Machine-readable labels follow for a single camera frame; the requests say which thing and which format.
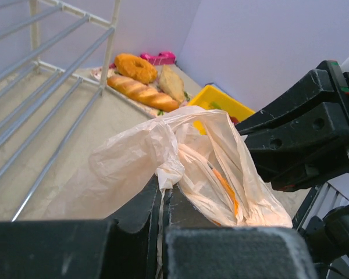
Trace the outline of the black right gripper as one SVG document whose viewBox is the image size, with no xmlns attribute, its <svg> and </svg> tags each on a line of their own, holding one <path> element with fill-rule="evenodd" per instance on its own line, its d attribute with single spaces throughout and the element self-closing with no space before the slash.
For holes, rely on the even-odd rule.
<svg viewBox="0 0 349 279">
<path fill-rule="evenodd" d="M 294 192 L 349 173 L 349 71 L 324 60 L 236 125 L 260 177 Z"/>
</svg>

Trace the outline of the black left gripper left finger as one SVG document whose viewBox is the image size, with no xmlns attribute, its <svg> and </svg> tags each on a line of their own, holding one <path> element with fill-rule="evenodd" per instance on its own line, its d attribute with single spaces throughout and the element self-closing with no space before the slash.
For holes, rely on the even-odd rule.
<svg viewBox="0 0 349 279">
<path fill-rule="evenodd" d="M 152 177 L 104 219 L 0 221 L 0 278 L 154 278 L 160 203 Z"/>
</svg>

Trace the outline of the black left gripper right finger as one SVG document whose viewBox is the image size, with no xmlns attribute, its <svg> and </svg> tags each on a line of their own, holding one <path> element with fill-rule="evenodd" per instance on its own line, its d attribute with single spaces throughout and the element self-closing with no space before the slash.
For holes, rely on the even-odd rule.
<svg viewBox="0 0 349 279">
<path fill-rule="evenodd" d="M 166 201 L 165 278 L 316 278 L 303 238 L 285 227 L 218 227 L 175 186 Z"/>
</svg>

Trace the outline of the translucent orange plastic bag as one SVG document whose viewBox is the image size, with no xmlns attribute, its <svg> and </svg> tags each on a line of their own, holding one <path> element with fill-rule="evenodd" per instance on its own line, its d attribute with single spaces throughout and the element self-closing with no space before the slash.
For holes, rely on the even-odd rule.
<svg viewBox="0 0 349 279">
<path fill-rule="evenodd" d="M 152 176 L 161 193 L 178 184 L 193 206 L 219 226 L 292 226 L 226 112 L 197 106 L 108 138 L 50 201 L 44 217 L 107 217 Z"/>
</svg>

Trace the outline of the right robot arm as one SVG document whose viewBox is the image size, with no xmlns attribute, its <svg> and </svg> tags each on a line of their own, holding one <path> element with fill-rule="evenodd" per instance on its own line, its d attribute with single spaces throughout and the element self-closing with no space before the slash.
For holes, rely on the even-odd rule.
<svg viewBox="0 0 349 279">
<path fill-rule="evenodd" d="M 349 203 L 314 213 L 329 180 L 349 174 L 349 71 L 324 60 L 270 104 L 236 125 L 261 178 L 276 191 L 308 189 L 293 222 L 320 277 L 349 257 Z"/>
</svg>

